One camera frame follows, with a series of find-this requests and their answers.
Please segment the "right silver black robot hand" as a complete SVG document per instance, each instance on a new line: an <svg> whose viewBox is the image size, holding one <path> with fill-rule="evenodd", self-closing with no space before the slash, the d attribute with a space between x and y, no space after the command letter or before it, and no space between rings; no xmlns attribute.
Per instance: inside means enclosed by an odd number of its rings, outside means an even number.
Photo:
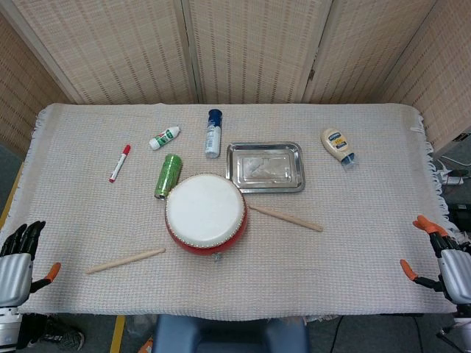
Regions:
<svg viewBox="0 0 471 353"><path fill-rule="evenodd" d="M418 215L413 225L428 234L440 275L438 280L421 277L401 259L404 274L418 285L442 292L455 305L470 305L470 243L457 243L444 228L423 215Z"/></svg>

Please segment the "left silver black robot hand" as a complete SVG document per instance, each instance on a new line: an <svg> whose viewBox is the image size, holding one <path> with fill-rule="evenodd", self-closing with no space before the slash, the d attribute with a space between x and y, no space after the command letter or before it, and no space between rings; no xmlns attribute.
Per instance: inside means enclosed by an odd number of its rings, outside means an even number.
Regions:
<svg viewBox="0 0 471 353"><path fill-rule="evenodd" d="M31 293L51 284L58 275L61 264L54 263L48 274L32 280L33 264L40 234L45 221L22 224L9 235L1 247L1 308L20 307Z"/></svg>

